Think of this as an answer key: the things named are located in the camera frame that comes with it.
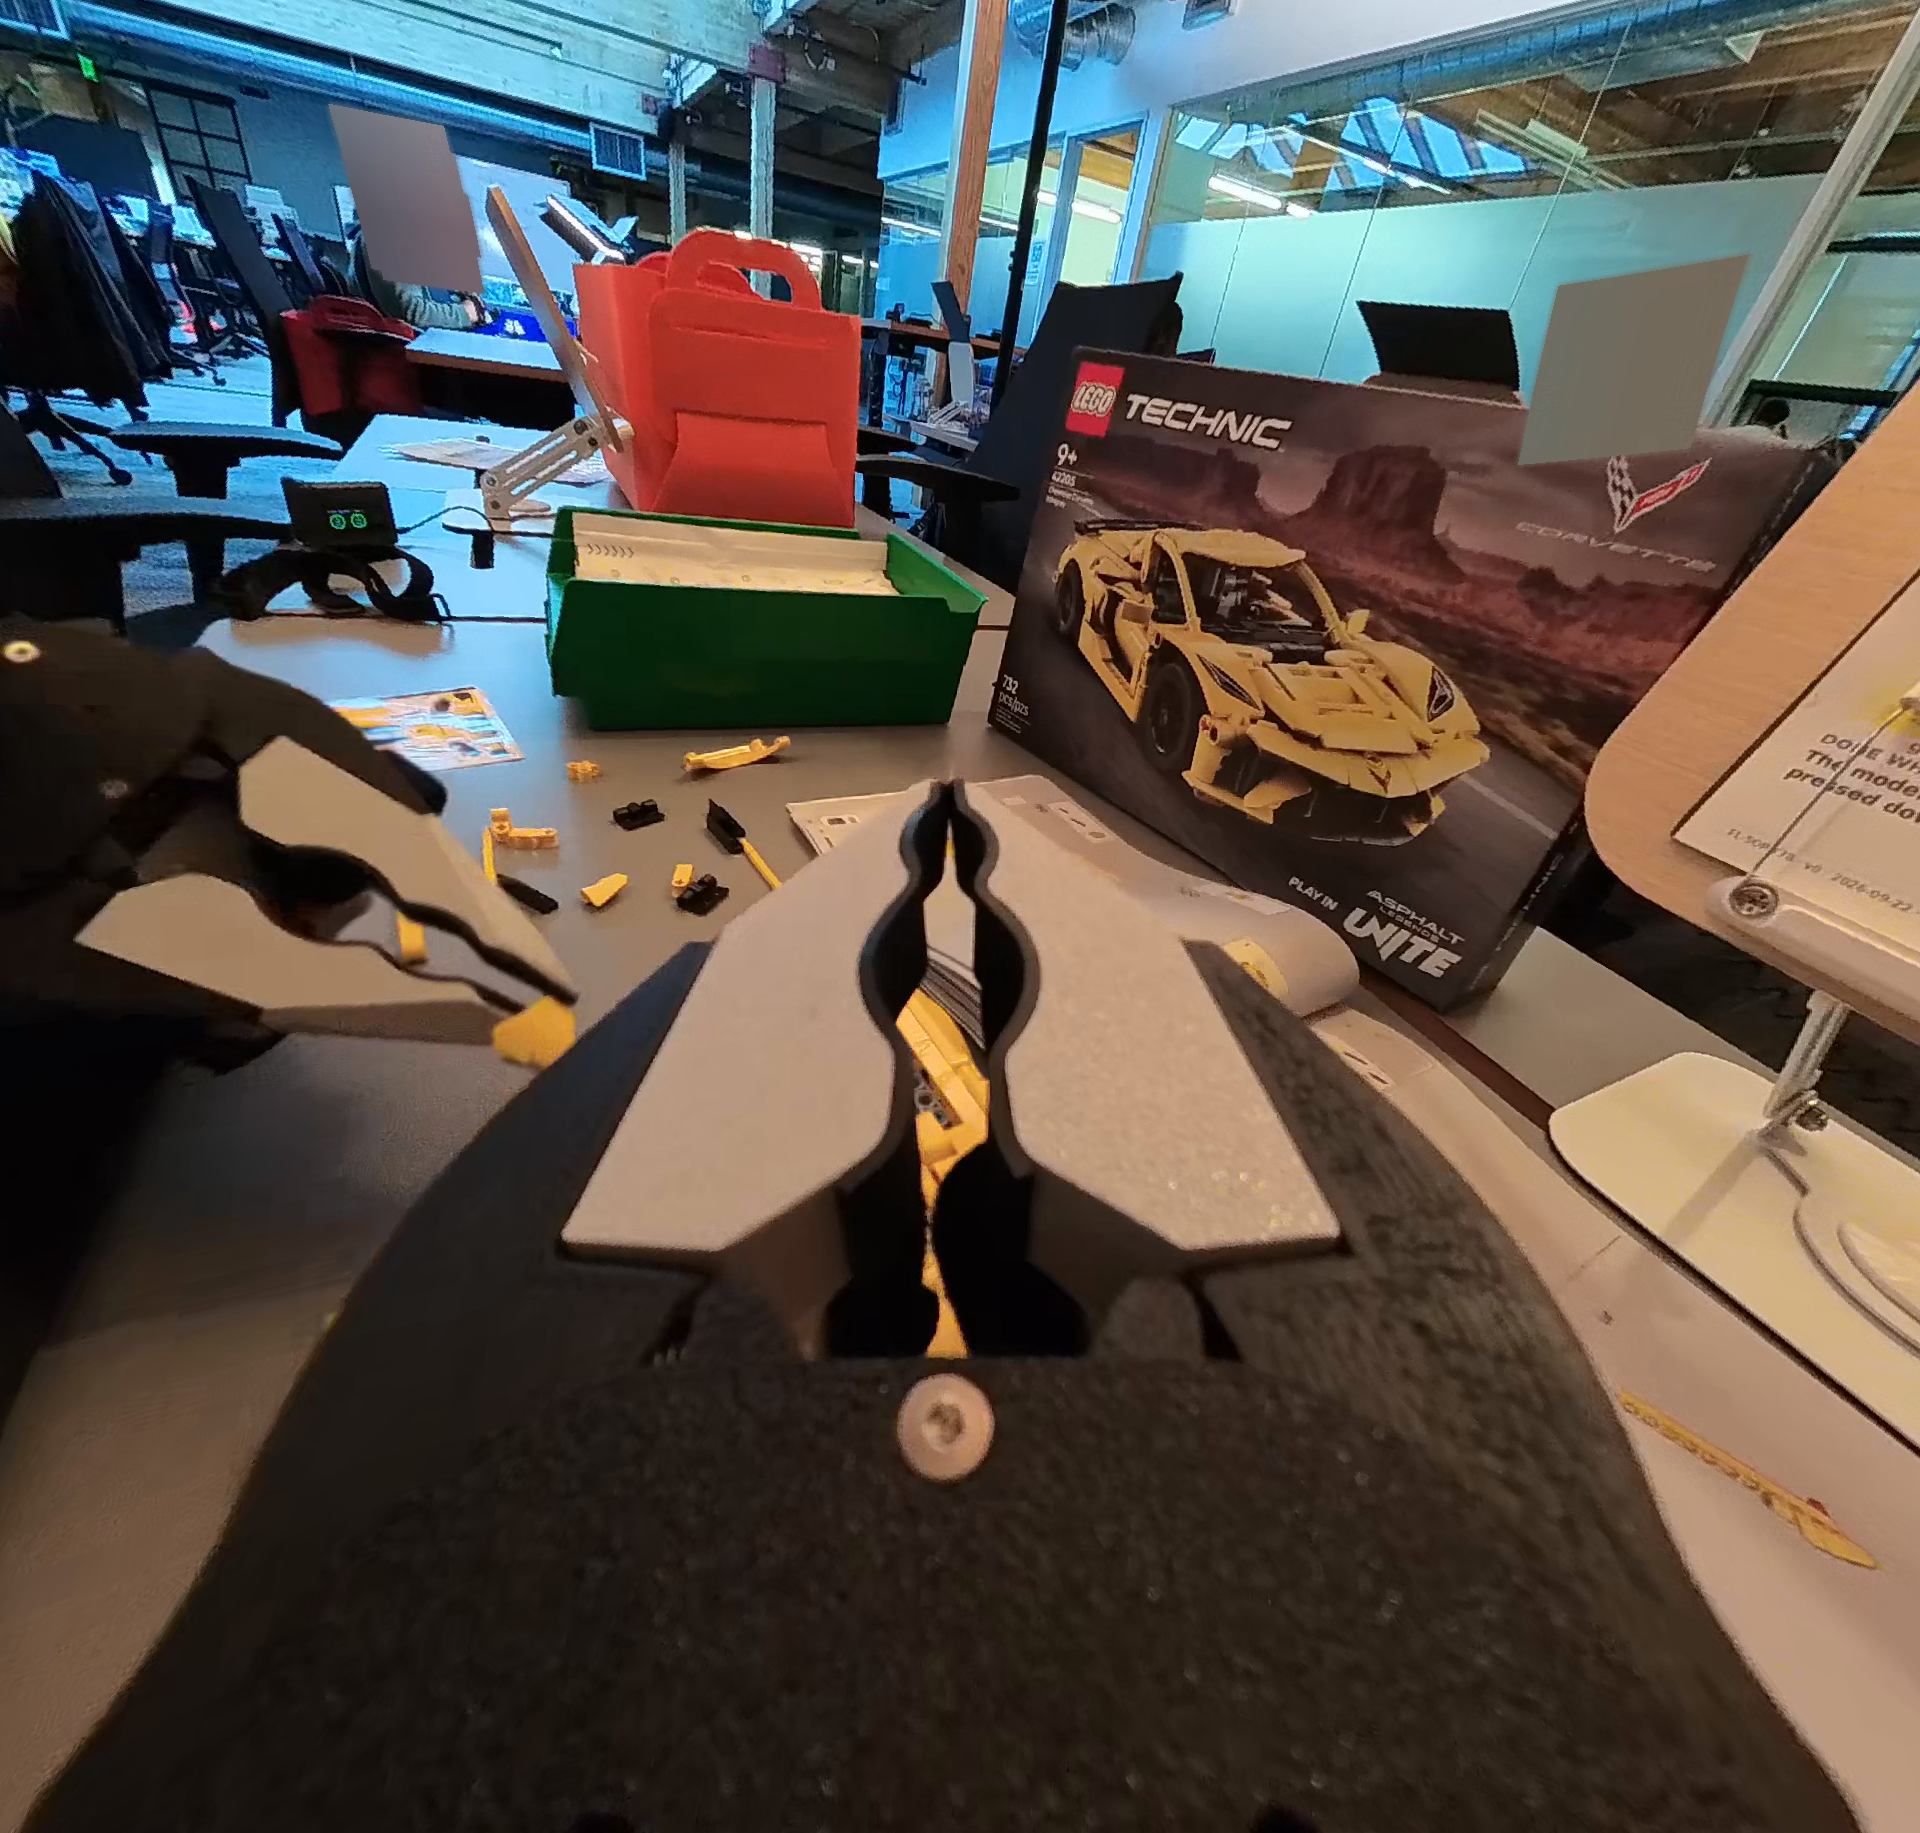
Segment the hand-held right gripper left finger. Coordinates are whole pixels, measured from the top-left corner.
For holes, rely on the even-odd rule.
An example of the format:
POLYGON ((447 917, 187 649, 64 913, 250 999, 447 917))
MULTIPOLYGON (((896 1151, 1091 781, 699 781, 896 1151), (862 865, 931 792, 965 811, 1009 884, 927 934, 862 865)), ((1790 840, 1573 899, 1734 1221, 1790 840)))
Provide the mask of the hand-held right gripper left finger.
POLYGON ((765 893, 705 959, 559 1241, 763 1299, 806 1355, 920 1358, 936 1333, 901 1011, 952 787, 922 781, 765 893))

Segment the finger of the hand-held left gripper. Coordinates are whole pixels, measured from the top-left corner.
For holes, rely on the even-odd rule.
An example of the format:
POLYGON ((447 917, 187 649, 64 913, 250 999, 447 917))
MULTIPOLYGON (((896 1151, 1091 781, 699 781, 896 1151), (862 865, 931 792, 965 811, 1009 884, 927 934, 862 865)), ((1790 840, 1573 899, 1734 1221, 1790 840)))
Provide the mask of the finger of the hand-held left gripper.
POLYGON ((399 912, 461 934, 495 972, 579 1001, 564 961, 436 814, 276 737, 240 768, 240 817, 279 850, 354 862, 399 912))
POLYGON ((240 886, 172 877, 119 892, 78 946, 251 1008, 279 1032, 489 1047, 515 1005, 468 982, 434 982, 361 944, 297 934, 240 886))

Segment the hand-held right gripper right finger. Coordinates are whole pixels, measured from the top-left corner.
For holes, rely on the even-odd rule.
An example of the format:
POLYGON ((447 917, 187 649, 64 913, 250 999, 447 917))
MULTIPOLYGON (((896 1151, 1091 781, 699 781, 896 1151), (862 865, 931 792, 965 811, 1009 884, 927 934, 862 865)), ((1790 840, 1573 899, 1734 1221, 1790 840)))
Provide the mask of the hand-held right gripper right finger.
POLYGON ((990 1135, 957 1168, 963 1319, 1097 1319, 1140 1278, 1341 1252, 1259 1037, 1341 1004, 1301 912, 1180 870, 1052 782, 961 782, 990 1135))

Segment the yellow sticker sheet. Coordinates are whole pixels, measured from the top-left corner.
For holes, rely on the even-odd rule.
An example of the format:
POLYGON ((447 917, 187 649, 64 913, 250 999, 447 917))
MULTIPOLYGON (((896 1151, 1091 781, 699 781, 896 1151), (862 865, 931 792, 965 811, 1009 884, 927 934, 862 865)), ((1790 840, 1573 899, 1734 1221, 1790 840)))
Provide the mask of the yellow sticker sheet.
POLYGON ((427 772, 521 762, 524 749, 481 688, 328 702, 370 744, 427 772))

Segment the partly built yellow toy car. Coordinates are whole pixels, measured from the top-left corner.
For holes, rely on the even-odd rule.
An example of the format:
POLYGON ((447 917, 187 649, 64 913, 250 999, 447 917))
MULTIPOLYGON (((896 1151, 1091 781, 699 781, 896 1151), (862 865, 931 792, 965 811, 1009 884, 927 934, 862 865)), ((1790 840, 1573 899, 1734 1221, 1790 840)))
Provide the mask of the partly built yellow toy car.
POLYGON ((927 1208, 924 1285, 939 1304, 929 1355, 958 1361, 969 1358, 969 1347, 948 1299, 933 1217, 949 1171, 990 1135, 990 1083, 975 1063, 965 1032, 924 991, 901 1011, 901 1033, 916 1059, 916 1137, 927 1208))

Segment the yellow toy beam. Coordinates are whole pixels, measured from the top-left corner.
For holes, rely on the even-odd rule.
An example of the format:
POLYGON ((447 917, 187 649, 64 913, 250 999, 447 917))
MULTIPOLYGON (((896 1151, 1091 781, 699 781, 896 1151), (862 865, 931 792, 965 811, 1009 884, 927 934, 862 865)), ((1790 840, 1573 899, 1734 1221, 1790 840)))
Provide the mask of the yellow toy beam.
MULTIPOLYGON (((424 972, 430 959, 427 929, 404 913, 396 916, 396 959, 415 972, 424 972)), ((554 996, 498 1019, 491 1030, 493 1052, 530 1070, 556 1063, 576 1035, 574 1010, 554 996)))

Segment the grey instruction booklet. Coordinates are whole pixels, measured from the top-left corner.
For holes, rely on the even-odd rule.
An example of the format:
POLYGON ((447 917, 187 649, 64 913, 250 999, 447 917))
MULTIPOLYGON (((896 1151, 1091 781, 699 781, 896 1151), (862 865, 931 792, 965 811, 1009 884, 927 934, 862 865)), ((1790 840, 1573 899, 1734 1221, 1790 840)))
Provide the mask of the grey instruction booklet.
POLYGON ((1351 1005, 1301 908, 1172 870, 1042 777, 795 807, 792 1174, 843 1304, 901 1301, 910 1056, 961 982, 987 1127, 934 1216, 1003 1421, 949 1492, 963 1616, 1314 1829, 1916 1829, 1916 1358, 1589 1211, 1351 1005))

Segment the black device with green lights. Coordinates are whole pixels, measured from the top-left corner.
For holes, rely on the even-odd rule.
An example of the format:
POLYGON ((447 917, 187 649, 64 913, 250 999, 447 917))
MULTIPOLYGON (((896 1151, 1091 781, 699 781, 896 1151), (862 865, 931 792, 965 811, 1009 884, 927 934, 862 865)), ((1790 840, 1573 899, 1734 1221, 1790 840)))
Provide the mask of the black device with green lights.
POLYGON ((381 481, 283 475, 289 539, 307 548, 396 548, 402 529, 381 481))

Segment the black office chair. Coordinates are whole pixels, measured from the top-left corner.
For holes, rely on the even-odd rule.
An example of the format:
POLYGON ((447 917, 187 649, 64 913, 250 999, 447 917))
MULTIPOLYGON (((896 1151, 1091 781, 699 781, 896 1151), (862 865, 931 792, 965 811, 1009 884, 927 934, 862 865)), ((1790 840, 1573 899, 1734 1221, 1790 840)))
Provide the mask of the black office chair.
POLYGON ((1170 358, 1180 350, 1184 275, 1124 286, 1060 286, 1009 389, 981 428, 973 455, 939 461, 896 451, 880 452, 881 436, 862 428, 856 470, 873 511, 889 511, 877 483, 901 478, 933 496, 936 522, 916 535, 949 562, 996 588, 1021 586, 1026 543, 1044 502, 1052 452, 1066 436, 1066 414, 1080 360, 1091 353, 1170 358))
POLYGON ((156 544, 187 550, 200 608, 222 601, 232 541, 285 539, 283 502, 232 502, 227 475, 240 461, 336 461, 342 449, 288 428, 224 428, 144 422, 114 428, 112 441, 163 461, 175 489, 119 487, 64 496, 30 428, 3 414, 3 610, 39 622, 104 622, 127 630, 122 565, 156 544))

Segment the green plastic bin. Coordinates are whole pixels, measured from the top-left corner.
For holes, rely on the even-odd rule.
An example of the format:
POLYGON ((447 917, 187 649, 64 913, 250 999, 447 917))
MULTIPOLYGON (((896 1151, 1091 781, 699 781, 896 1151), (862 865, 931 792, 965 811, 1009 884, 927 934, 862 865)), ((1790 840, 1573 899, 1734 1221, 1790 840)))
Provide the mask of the green plastic bin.
POLYGON ((551 688, 599 732, 733 732, 944 725, 989 599, 896 531, 881 539, 771 522, 699 522, 571 507, 547 557, 551 688), (574 511, 886 544, 899 594, 798 595, 652 590, 574 574, 574 511))

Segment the printed white paper bag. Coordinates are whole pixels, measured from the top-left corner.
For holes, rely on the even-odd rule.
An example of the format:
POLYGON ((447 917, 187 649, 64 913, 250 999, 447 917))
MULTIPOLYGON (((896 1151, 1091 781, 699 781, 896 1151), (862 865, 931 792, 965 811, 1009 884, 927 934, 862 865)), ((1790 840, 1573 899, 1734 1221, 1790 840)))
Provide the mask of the printed white paper bag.
POLYGON ((786 531, 574 511, 574 574, 652 590, 877 595, 899 588, 886 544, 829 531, 786 531))

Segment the red office chair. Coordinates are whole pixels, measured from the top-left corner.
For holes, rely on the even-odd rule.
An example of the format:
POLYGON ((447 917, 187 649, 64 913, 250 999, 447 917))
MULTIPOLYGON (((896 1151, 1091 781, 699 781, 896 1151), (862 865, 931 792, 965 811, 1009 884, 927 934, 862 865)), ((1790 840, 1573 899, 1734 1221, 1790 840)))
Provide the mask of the red office chair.
POLYGON ((272 337, 275 420, 352 445, 375 415, 424 418, 410 348, 421 328, 370 300, 315 296, 282 314, 272 337))

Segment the white stand with wooden board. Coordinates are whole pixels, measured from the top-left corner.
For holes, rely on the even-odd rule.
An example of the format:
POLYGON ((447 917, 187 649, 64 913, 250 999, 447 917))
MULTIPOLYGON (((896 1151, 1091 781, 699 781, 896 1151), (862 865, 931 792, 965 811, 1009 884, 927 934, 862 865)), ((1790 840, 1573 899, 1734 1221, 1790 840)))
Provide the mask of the white stand with wooden board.
POLYGON ((1674 842, 1919 563, 1909 391, 1602 749, 1584 813, 1638 896, 1809 989, 1769 1076, 1680 1052, 1549 1121, 1564 1165, 1889 1432, 1916 1448, 1916 1166, 1834 1126, 1846 1023, 1916 1042, 1916 908, 1828 908, 1674 842))

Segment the toy car set box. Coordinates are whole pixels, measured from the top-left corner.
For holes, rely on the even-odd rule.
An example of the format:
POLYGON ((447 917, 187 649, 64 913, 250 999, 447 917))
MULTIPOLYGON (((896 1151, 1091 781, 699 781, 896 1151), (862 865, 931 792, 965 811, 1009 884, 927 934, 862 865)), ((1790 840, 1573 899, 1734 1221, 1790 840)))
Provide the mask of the toy car set box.
POLYGON ((1083 350, 990 725, 1437 1010, 1590 858, 1602 746, 1837 474, 1706 428, 1522 463, 1522 406, 1083 350))

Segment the orange plastic tote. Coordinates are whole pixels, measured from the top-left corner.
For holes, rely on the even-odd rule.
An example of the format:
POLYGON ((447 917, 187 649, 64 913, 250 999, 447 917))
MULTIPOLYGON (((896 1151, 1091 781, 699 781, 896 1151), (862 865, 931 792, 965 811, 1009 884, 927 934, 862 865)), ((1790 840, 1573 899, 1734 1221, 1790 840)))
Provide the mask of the orange plastic tote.
POLYGON ((579 339, 630 443, 606 466, 648 515, 856 524, 862 326, 781 241, 697 230, 574 269, 579 339))

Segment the printed instruction sheet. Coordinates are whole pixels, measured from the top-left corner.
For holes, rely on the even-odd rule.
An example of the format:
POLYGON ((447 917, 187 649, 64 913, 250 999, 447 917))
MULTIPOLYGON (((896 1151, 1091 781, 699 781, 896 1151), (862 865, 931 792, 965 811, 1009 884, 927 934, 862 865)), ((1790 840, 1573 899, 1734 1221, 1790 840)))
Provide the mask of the printed instruction sheet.
POLYGON ((1834 912, 1914 912, 1916 682, 1912 579, 1674 828, 1674 842, 1834 912))

